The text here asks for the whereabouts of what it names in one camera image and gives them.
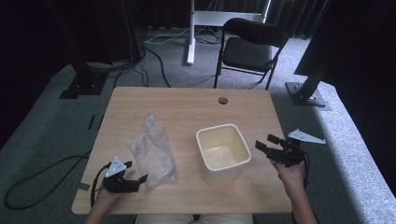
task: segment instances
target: plastic bag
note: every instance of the plastic bag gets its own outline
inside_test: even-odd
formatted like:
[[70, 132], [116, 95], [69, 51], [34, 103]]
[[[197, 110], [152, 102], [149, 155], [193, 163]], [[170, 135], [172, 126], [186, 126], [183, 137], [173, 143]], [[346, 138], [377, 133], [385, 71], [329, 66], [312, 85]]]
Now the plastic bag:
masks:
[[148, 175], [149, 189], [177, 178], [175, 160], [165, 129], [153, 114], [145, 118], [143, 132], [128, 144], [141, 175]]

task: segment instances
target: table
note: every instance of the table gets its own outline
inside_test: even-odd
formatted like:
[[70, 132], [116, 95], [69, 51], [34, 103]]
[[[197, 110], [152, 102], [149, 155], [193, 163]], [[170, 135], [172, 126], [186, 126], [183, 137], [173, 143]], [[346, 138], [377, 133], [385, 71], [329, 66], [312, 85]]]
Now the table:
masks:
[[243, 18], [250, 21], [265, 22], [267, 13], [272, 0], [266, 0], [262, 13], [243, 13], [243, 12], [224, 12], [224, 11], [202, 11], [195, 10], [194, 0], [191, 0], [191, 15], [190, 15], [190, 42], [189, 54], [187, 57], [187, 64], [194, 63], [195, 52], [195, 25], [209, 25], [209, 26], [223, 26], [227, 20], [232, 18]]
[[[228, 104], [221, 105], [220, 97]], [[290, 212], [277, 172], [254, 147], [255, 141], [268, 143], [268, 133], [283, 137], [268, 91], [118, 87], [114, 90], [97, 135], [81, 183], [91, 185], [99, 169], [115, 156], [133, 161], [125, 179], [140, 174], [127, 144], [138, 138], [148, 113], [165, 128], [175, 163], [177, 180], [148, 190], [124, 194], [112, 214], [203, 214], [203, 213], [283, 213]], [[252, 159], [234, 181], [209, 186], [201, 177], [198, 130], [233, 123], [247, 141]], [[90, 192], [79, 189], [73, 212], [90, 212]]]

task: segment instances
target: person's arm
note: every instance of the person's arm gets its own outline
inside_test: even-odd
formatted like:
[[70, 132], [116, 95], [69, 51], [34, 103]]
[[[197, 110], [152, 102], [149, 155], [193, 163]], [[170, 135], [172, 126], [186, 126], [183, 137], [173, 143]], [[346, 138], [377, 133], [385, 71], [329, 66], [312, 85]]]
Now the person's arm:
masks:
[[278, 162], [271, 161], [279, 173], [279, 179], [282, 180], [286, 194], [291, 201], [294, 218], [297, 223], [317, 224], [311, 204], [305, 193], [304, 188], [304, 162], [293, 165], [289, 168], [284, 167]]
[[114, 203], [120, 198], [120, 193], [108, 192], [106, 189], [100, 189], [96, 196], [91, 212], [88, 214], [86, 224], [103, 223], [105, 216], [113, 207]]

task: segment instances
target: black curtain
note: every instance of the black curtain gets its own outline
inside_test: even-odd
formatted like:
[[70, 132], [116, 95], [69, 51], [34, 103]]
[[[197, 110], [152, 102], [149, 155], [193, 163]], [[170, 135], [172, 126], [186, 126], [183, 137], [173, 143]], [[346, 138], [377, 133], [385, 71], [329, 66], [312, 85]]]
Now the black curtain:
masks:
[[337, 89], [394, 194], [395, 10], [392, 0], [332, 0], [295, 72], [315, 76], [321, 55], [333, 51], [323, 80]]

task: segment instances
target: white bin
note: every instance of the white bin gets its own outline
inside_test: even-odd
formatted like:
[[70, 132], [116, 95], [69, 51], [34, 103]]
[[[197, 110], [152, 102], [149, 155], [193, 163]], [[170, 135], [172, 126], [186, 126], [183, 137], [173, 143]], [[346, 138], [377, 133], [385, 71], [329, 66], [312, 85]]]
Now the white bin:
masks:
[[201, 173], [208, 184], [237, 178], [251, 160], [248, 145], [234, 124], [199, 130], [196, 138]]

